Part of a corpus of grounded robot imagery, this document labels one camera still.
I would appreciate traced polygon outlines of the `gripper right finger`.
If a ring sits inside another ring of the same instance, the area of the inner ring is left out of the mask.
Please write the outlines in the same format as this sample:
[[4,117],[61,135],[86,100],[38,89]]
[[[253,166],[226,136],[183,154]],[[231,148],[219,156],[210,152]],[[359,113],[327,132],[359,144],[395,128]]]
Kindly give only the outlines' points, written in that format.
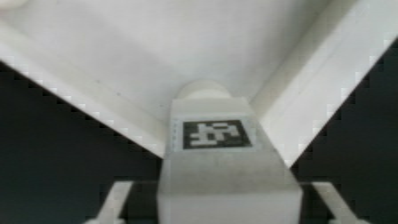
[[354,210],[335,187],[335,184],[331,182],[303,182],[301,185],[313,187],[320,199],[326,203],[327,209],[333,213],[333,218],[329,219],[327,224],[372,224],[372,222],[361,219],[356,215]]

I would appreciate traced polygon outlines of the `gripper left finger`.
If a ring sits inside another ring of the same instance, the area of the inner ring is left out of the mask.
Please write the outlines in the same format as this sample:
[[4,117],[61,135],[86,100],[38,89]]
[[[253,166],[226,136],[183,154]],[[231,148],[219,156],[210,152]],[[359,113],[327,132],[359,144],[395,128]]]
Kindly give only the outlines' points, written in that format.
[[98,214],[82,224],[157,224],[157,181],[116,181]]

